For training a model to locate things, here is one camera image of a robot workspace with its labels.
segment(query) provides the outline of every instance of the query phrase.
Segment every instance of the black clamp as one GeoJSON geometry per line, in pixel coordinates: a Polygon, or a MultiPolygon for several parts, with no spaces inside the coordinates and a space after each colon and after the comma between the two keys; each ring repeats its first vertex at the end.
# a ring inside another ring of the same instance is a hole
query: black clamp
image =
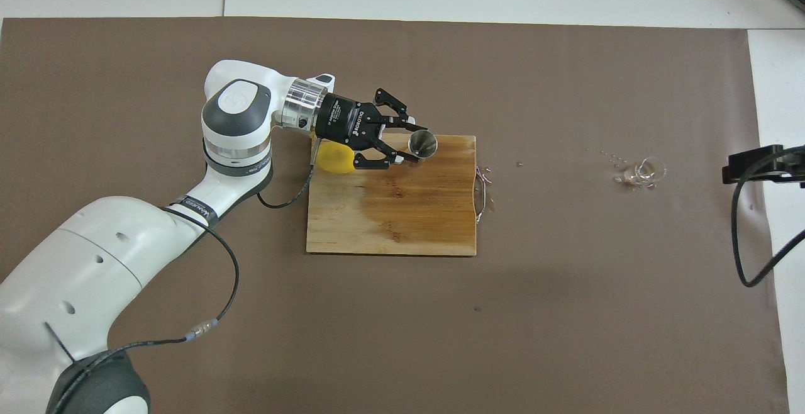
{"type": "MultiPolygon", "coordinates": [[[[723,184],[738,182],[751,165],[781,151],[782,145],[768,145],[768,147],[730,154],[728,165],[721,170],[721,182],[723,184]]],[[[748,179],[750,181],[799,182],[799,187],[805,188],[805,157],[802,154],[786,154],[773,159],[760,167],[748,179]]]]}

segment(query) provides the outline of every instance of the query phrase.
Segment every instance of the glass cup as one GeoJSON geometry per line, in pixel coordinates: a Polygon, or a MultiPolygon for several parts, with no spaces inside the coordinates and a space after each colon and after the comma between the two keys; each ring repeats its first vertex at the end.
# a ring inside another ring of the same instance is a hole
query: glass cup
{"type": "Polygon", "coordinates": [[[653,189],[666,173],[665,162],[662,162],[662,159],[649,156],[636,164],[630,165],[629,168],[623,171],[623,175],[615,177],[615,182],[625,182],[633,187],[653,189]]]}

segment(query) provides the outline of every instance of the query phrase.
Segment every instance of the cable connector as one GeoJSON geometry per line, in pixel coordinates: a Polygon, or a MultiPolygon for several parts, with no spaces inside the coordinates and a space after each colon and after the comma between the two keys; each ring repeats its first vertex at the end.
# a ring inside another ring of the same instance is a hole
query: cable connector
{"type": "Polygon", "coordinates": [[[213,318],[212,320],[206,320],[206,322],[201,322],[198,325],[196,325],[196,327],[190,329],[189,333],[184,334],[184,338],[185,340],[187,340],[187,342],[190,342],[190,340],[198,337],[199,335],[207,333],[207,331],[210,331],[210,329],[212,329],[213,326],[218,326],[218,320],[216,320],[215,318],[213,318]]]}

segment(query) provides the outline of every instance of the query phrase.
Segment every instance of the silver metal ring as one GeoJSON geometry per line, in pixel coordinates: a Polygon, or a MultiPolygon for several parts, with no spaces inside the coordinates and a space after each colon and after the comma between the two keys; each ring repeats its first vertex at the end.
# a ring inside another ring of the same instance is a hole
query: silver metal ring
{"type": "Polygon", "coordinates": [[[264,151],[265,148],[268,147],[270,142],[271,142],[270,138],[266,138],[264,141],[262,141],[260,145],[256,145],[256,147],[233,150],[231,148],[219,147],[218,145],[215,145],[212,142],[210,142],[207,138],[204,138],[204,144],[207,145],[207,150],[212,151],[212,153],[218,154],[218,156],[221,156],[221,158],[227,158],[227,159],[251,158],[252,156],[256,156],[259,153],[262,153],[262,151],[264,151]]]}
{"type": "Polygon", "coordinates": [[[294,79],[285,104],[282,105],[280,125],[284,128],[310,131],[316,121],[316,111],[321,107],[327,94],[327,88],[304,79],[294,79]]]}

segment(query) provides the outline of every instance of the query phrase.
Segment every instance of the black cable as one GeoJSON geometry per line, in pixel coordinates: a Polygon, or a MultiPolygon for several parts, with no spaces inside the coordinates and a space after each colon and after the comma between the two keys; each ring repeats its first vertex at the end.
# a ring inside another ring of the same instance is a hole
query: black cable
{"type": "Polygon", "coordinates": [[[733,239],[733,256],[735,257],[735,266],[738,271],[738,277],[741,279],[741,283],[744,284],[745,287],[752,288],[757,283],[759,283],[763,277],[768,276],[768,273],[777,265],[777,263],[782,260],[783,257],[786,256],[797,244],[802,242],[805,239],[805,230],[797,233],[796,236],[788,241],[787,244],[783,245],[783,247],[776,253],[774,256],[771,257],[769,262],[763,267],[763,269],[757,273],[752,280],[747,281],[747,276],[744,274],[744,268],[741,264],[741,252],[738,250],[738,197],[741,196],[741,189],[744,184],[751,178],[753,175],[757,173],[757,171],[763,167],[763,165],[768,164],[769,162],[773,161],[774,159],[780,158],[781,156],[786,156],[787,154],[805,154],[805,145],[802,147],[791,147],[787,150],[783,150],[774,154],[769,154],[764,158],[758,159],[754,164],[750,165],[747,168],[747,171],[741,175],[741,178],[738,179],[738,184],[735,186],[735,191],[733,193],[733,202],[732,208],[730,210],[730,219],[731,219],[731,234],[733,239]]]}
{"type": "Polygon", "coordinates": [[[171,210],[170,208],[162,208],[162,210],[167,211],[168,213],[173,214],[175,216],[179,216],[182,219],[185,219],[186,221],[193,222],[193,224],[196,224],[199,227],[203,228],[204,231],[207,231],[207,233],[211,234],[216,240],[218,240],[218,242],[221,243],[221,245],[223,245],[224,249],[226,250],[226,253],[230,255],[230,258],[232,259],[232,266],[234,267],[235,270],[235,281],[232,284],[232,294],[230,294],[230,300],[227,301],[226,305],[221,310],[221,313],[219,313],[218,316],[215,317],[216,320],[220,321],[224,317],[224,315],[226,315],[227,311],[230,310],[232,302],[235,300],[235,295],[238,294],[238,285],[240,285],[241,283],[241,267],[240,265],[238,265],[238,258],[235,257],[234,251],[232,251],[230,245],[224,241],[221,235],[216,233],[216,231],[210,228],[209,226],[202,224],[199,221],[196,221],[195,219],[193,219],[190,216],[187,216],[186,214],[179,213],[178,211],[175,210],[171,210]]]}
{"type": "Polygon", "coordinates": [[[311,164],[311,165],[310,165],[310,173],[308,173],[308,179],[306,179],[306,180],[305,180],[304,184],[302,185],[302,189],[300,189],[300,190],[299,190],[299,192],[298,192],[298,193],[296,193],[296,195],[294,196],[294,198],[290,199],[290,201],[287,201],[287,202],[285,202],[284,204],[269,204],[268,202],[266,202],[266,201],[265,201],[265,200],[262,198],[262,196],[260,195],[260,193],[258,193],[258,194],[257,194],[257,198],[258,198],[258,200],[259,200],[259,201],[260,201],[260,203],[262,203],[262,205],[264,205],[266,208],[273,208],[273,210],[279,210],[279,208],[285,208],[285,207],[287,207],[288,205],[292,204],[293,202],[296,202],[296,199],[299,199],[299,197],[301,197],[301,196],[302,196],[302,194],[304,194],[304,192],[308,190],[308,186],[310,186],[310,179],[311,179],[311,178],[313,178],[313,167],[314,167],[314,165],[313,165],[313,164],[311,164]]]}
{"type": "Polygon", "coordinates": [[[45,322],[45,328],[48,329],[48,332],[53,336],[55,342],[58,343],[58,346],[61,347],[61,350],[64,351],[64,354],[67,354],[67,357],[70,357],[72,363],[75,363],[75,357],[72,357],[72,354],[70,354],[70,352],[67,350],[67,346],[64,346],[64,342],[60,338],[58,338],[58,335],[55,333],[55,331],[48,322],[45,322]]]}
{"type": "MultiPolygon", "coordinates": [[[[224,306],[224,308],[221,309],[221,313],[219,313],[218,316],[216,316],[216,320],[220,321],[224,317],[224,315],[226,315],[227,311],[230,310],[230,307],[232,306],[232,302],[235,299],[235,294],[238,293],[238,285],[240,284],[241,271],[240,271],[240,266],[238,265],[238,259],[235,257],[234,251],[232,251],[232,248],[230,247],[230,245],[225,242],[225,240],[221,237],[221,235],[216,233],[215,230],[213,230],[209,226],[207,226],[205,224],[202,224],[201,222],[196,221],[196,219],[193,219],[192,217],[187,216],[187,215],[185,215],[183,213],[179,213],[178,211],[170,210],[170,208],[162,208],[162,210],[166,211],[167,213],[174,214],[175,216],[179,216],[179,217],[185,219],[186,221],[193,222],[193,224],[198,225],[199,227],[203,228],[205,231],[207,231],[207,233],[211,234],[216,240],[218,240],[218,242],[221,243],[221,245],[223,245],[224,249],[227,251],[227,254],[230,255],[230,257],[232,259],[232,265],[233,265],[233,267],[235,269],[235,281],[233,283],[232,294],[230,294],[229,301],[227,301],[227,303],[224,306]]],[[[64,347],[64,345],[61,342],[61,340],[58,339],[57,336],[55,336],[55,332],[53,332],[53,330],[51,329],[50,325],[48,323],[45,323],[45,327],[47,327],[48,330],[51,332],[51,334],[53,334],[53,336],[57,339],[57,342],[62,347],[62,350],[64,350],[64,352],[67,353],[67,355],[70,357],[70,359],[72,359],[72,355],[69,354],[67,348],[64,347]]],[[[68,388],[64,390],[64,393],[61,394],[61,397],[58,398],[58,402],[55,404],[55,406],[53,408],[53,411],[52,411],[52,414],[60,414],[61,409],[64,407],[64,403],[66,403],[67,399],[69,399],[70,396],[72,396],[72,392],[75,391],[75,388],[78,387],[78,385],[81,383],[81,381],[83,381],[92,372],[92,370],[95,369],[95,367],[97,367],[98,365],[101,365],[101,363],[103,363],[103,362],[106,362],[106,360],[109,359],[110,357],[112,357],[113,355],[115,355],[115,354],[117,354],[117,353],[119,353],[121,351],[124,351],[124,350],[129,350],[131,348],[136,348],[138,346],[166,345],[166,344],[169,344],[169,343],[187,342],[187,340],[189,340],[187,338],[187,335],[185,335],[184,337],[181,337],[181,338],[172,338],[172,339],[167,339],[167,340],[144,340],[144,342],[127,343],[126,345],[119,346],[118,348],[115,348],[112,351],[106,351],[106,353],[101,354],[101,356],[99,356],[97,359],[92,361],[88,366],[86,366],[86,368],[84,368],[84,370],[81,371],[81,373],[72,381],[72,383],[70,383],[68,388]]]]}

